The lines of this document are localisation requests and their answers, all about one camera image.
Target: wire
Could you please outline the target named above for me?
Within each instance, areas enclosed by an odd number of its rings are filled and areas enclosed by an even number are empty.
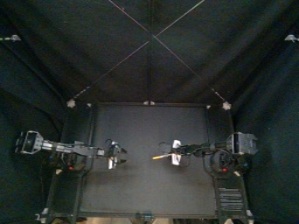
[[[178,56],[178,54],[171,50],[171,48],[165,44],[165,42],[154,35],[154,38],[158,40],[158,42],[163,45],[163,47],[169,50],[169,52],[173,54],[173,56],[183,63],[183,65],[190,69],[191,73],[198,77],[198,79],[202,81],[202,77],[200,74],[196,73],[193,68],[187,65],[187,63],[183,61],[183,59]],[[210,90],[213,93],[226,102],[228,100],[225,97],[221,95],[221,93],[216,90],[216,88],[208,84]]]
[[[150,41],[146,41],[127,56],[126,58],[103,74],[101,75],[91,84],[85,87],[81,92],[70,99],[71,101],[79,98],[79,96],[87,92],[93,86],[146,47],[146,45],[150,43]]]
[[[177,24],[177,22],[182,19],[182,18],[185,18],[185,16],[187,15],[187,14],[190,14],[198,7],[200,7],[200,5],[205,2],[206,0],[202,0],[200,3],[197,3],[196,4],[196,6],[178,18],[178,19],[175,19],[174,20],[174,22],[155,35],[157,37],[161,35],[161,34],[163,34],[165,33],[165,31],[167,31],[170,28],[171,28],[171,26],[174,26],[174,24]]]

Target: black fabric enclosure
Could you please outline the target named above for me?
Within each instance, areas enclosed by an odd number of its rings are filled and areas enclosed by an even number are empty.
[[[133,135],[139,127],[133,107],[145,110],[141,127],[153,123],[163,131],[165,121],[179,119],[183,107],[225,111],[224,102],[233,105],[236,131],[258,137],[260,153],[246,175],[257,222],[297,223],[299,41],[286,41],[286,36],[299,38],[298,11],[296,0],[3,0],[0,223],[37,223],[53,181],[43,154],[15,154],[21,131],[38,130],[53,141],[89,141],[78,131],[87,130],[73,120],[77,107],[89,103],[106,118],[117,113]],[[6,39],[13,35],[22,41]],[[75,108],[69,108],[71,100]],[[165,106],[177,110],[167,112]],[[90,113],[82,114],[89,122]],[[214,121],[221,126],[221,117]],[[101,129],[109,122],[98,119],[98,139],[113,133],[113,128]],[[221,137],[228,126],[218,129]],[[173,127],[170,139],[178,137]],[[155,128],[149,130],[147,143],[157,144]],[[196,141],[194,136],[186,141]]]

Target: metal frame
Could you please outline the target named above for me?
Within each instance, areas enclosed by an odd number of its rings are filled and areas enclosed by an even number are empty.
[[[230,112],[228,111],[228,116],[229,119],[232,120]],[[212,140],[212,121],[210,121],[210,111],[206,109],[206,127],[208,127],[208,140]],[[91,143],[91,138],[93,138],[93,131],[94,131],[94,109],[91,110],[91,116],[90,116],[90,133],[89,133],[89,142]],[[208,166],[208,161],[210,157],[205,158],[205,167],[206,170],[210,171],[210,167]],[[51,183],[51,192],[50,192],[50,198],[47,202],[47,213],[42,215],[43,218],[47,218],[47,221],[45,223],[53,223],[55,218],[65,217],[69,218],[71,224],[77,224],[77,219],[79,217],[118,217],[118,218],[143,218],[147,217],[149,214],[141,214],[141,213],[99,213],[99,212],[82,212],[81,211],[81,201],[82,201],[82,193],[83,193],[83,185],[85,185],[85,178],[90,172],[90,169],[93,168],[93,162],[90,164],[90,167],[87,170],[82,171],[78,173],[78,185],[77,185],[77,197],[74,200],[74,206],[73,206],[73,212],[71,213],[61,213],[53,209],[53,201],[54,201],[54,194],[57,191],[58,183],[59,183],[59,176],[57,173],[54,174],[53,177],[53,183]],[[155,213],[151,214],[151,217],[154,218],[171,218],[171,219],[208,219],[208,220],[220,220],[220,224],[225,224],[229,218],[232,219],[240,219],[245,223],[249,223],[249,216],[248,216],[248,210],[249,210],[249,201],[248,201],[248,193],[246,193],[246,187],[245,187],[245,181],[244,178],[240,177],[237,178],[236,176],[234,181],[238,181],[238,189],[242,194],[242,199],[244,199],[244,211],[238,213],[226,213],[221,209],[221,191],[220,188],[224,187],[226,184],[230,183],[232,181],[232,176],[224,176],[218,175],[214,171],[210,172],[210,175],[214,177],[214,188],[216,188],[216,202],[217,202],[217,213],[216,215],[197,215],[197,214],[190,214],[190,215],[170,215],[170,214],[162,214],[162,213]]]

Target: white object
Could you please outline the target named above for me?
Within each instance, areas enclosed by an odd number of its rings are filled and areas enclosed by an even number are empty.
[[[236,173],[236,175],[237,175],[238,177],[241,177],[241,174],[240,174],[240,172],[238,172],[238,171],[234,171],[234,173]]]
[[[224,102],[222,107],[224,107],[226,110],[229,110],[229,109],[232,109],[232,104],[226,101],[226,102]]]
[[[290,34],[286,36],[285,41],[296,42],[296,41],[299,41],[299,38],[297,38],[294,34]]]
[[[248,216],[254,216],[250,210],[248,210]]]
[[[233,219],[228,219],[225,224],[234,224]]]
[[[74,108],[77,106],[77,102],[74,100],[67,101],[67,105],[70,108]]]
[[[62,173],[62,169],[57,170],[57,175],[59,175]]]
[[[115,169],[117,168],[117,163],[118,163],[118,158],[117,157],[111,157],[109,159],[107,168],[110,170]]]
[[[173,164],[174,165],[181,165],[181,161],[182,161],[182,155],[173,153]]]
[[[173,141],[173,147],[174,147],[175,149],[178,149],[181,146],[182,146],[182,141],[179,141],[179,140],[174,140],[174,141]]]
[[[21,39],[21,37],[19,37],[18,35],[14,35],[14,36],[11,37],[11,40],[13,40],[13,41],[22,41],[22,39]]]

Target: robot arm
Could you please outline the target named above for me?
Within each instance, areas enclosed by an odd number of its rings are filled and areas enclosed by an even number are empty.
[[[109,169],[115,169],[117,165],[127,161],[127,151],[117,142],[111,142],[109,149],[103,150],[78,141],[75,143],[55,143],[46,140],[42,134],[33,130],[23,132],[17,141],[15,152],[34,155],[39,151],[49,151],[55,157],[59,155],[81,155],[86,158],[107,158]]]

